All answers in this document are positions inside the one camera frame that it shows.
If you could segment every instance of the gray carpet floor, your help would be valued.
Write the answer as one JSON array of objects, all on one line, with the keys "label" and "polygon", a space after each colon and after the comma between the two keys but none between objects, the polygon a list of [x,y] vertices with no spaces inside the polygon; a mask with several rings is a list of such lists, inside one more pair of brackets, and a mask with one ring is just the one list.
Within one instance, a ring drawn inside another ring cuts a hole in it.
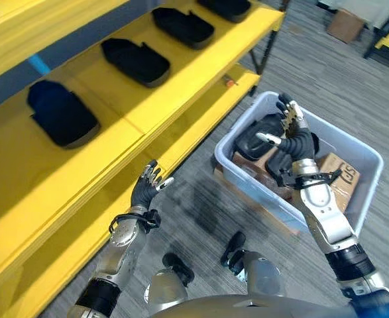
[{"label": "gray carpet floor", "polygon": [[[364,60],[372,33],[364,30],[347,45],[325,32],[332,15],[314,0],[293,0],[258,92],[285,91],[318,116],[375,148],[384,158],[381,175],[361,243],[389,286],[389,68]],[[263,40],[257,47],[260,52]],[[252,67],[248,56],[242,63]],[[257,250],[280,268],[289,297],[322,305],[347,303],[322,253],[307,233],[287,236],[270,219],[252,211],[212,174],[211,155],[217,142],[253,101],[245,97],[192,155],[175,171],[172,191],[161,193],[152,206],[161,211],[162,226],[152,231],[138,268],[122,293],[112,317],[146,317],[145,287],[173,251],[194,270],[191,298],[220,293],[245,293],[246,287],[219,265],[226,242],[237,230],[247,234],[247,248]],[[63,289],[41,317],[65,317],[101,252]]]}]

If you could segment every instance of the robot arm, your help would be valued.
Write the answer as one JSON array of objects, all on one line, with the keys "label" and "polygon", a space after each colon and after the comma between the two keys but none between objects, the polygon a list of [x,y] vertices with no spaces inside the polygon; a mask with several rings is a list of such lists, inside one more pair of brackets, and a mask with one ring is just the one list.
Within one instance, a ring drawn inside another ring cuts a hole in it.
[{"label": "robot arm", "polygon": [[256,136],[292,156],[294,204],[303,213],[318,247],[333,269],[343,295],[357,310],[389,303],[389,289],[374,267],[348,220],[339,210],[330,188],[333,176],[324,176],[315,163],[313,140],[300,106],[288,95],[277,102],[285,115],[287,139],[271,134]]},{"label": "robot arm", "polygon": [[156,210],[149,211],[153,197],[174,179],[160,182],[160,168],[150,162],[140,176],[131,196],[131,210],[118,215],[109,230],[111,236],[97,268],[87,287],[69,310],[68,318],[108,318],[114,310],[119,295],[131,278],[137,258],[146,243],[150,229],[160,226]]}]

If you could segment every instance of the plastic storage bin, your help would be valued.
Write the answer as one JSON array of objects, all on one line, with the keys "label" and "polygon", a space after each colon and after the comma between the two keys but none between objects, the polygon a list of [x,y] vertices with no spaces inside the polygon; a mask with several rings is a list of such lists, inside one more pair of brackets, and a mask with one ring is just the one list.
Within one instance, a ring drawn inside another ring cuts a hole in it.
[{"label": "plastic storage bin", "polygon": [[[240,167],[232,163],[233,145],[236,137],[253,121],[276,113],[278,94],[267,91],[260,94],[252,106],[244,112],[231,130],[219,141],[215,148],[215,157],[223,166],[224,178],[237,186],[256,202],[263,205],[276,218],[292,229],[308,231],[303,215],[294,206],[278,197],[274,192],[259,183]],[[324,121],[302,108],[312,132],[320,138],[320,150],[317,158],[334,152],[346,160],[360,173],[361,177],[346,210],[346,216],[352,228],[359,235],[369,205],[374,195],[383,168],[383,159],[367,144],[345,133],[341,129]]]}]

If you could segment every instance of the cardboard box in background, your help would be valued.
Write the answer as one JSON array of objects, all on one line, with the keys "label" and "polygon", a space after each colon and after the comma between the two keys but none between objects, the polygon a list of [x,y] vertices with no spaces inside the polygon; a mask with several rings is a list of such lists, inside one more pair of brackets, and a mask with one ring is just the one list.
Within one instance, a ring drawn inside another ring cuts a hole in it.
[{"label": "cardboard box in background", "polygon": [[343,42],[350,43],[358,36],[363,27],[364,21],[360,17],[340,9],[327,28],[327,32]]},{"label": "cardboard box in background", "polygon": [[320,158],[317,163],[321,172],[341,169],[341,175],[331,184],[331,189],[334,191],[337,206],[344,213],[358,184],[359,172],[332,152]]},{"label": "cardboard box in background", "polygon": [[282,199],[289,200],[292,197],[293,189],[288,187],[278,187],[274,178],[266,171],[265,168],[265,162],[276,152],[276,150],[276,147],[272,148],[260,157],[258,161],[250,161],[249,159],[241,156],[239,152],[235,152],[233,162],[276,195]]}]

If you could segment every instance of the black glove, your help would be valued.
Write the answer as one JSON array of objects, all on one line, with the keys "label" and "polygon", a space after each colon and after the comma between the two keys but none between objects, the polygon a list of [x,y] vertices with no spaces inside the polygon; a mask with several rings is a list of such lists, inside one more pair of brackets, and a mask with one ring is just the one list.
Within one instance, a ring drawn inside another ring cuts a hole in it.
[{"label": "black glove", "polygon": [[173,178],[168,178],[161,182],[162,177],[157,178],[160,168],[154,171],[156,166],[157,161],[150,161],[139,177],[131,195],[131,207],[139,206],[148,209],[154,196],[174,181]]},{"label": "black glove", "polygon": [[300,106],[285,93],[279,95],[278,99],[276,106],[285,116],[282,123],[287,138],[280,138],[273,134],[261,132],[258,132],[256,136],[291,155],[293,161],[308,158],[315,159],[315,146],[312,135]]}]

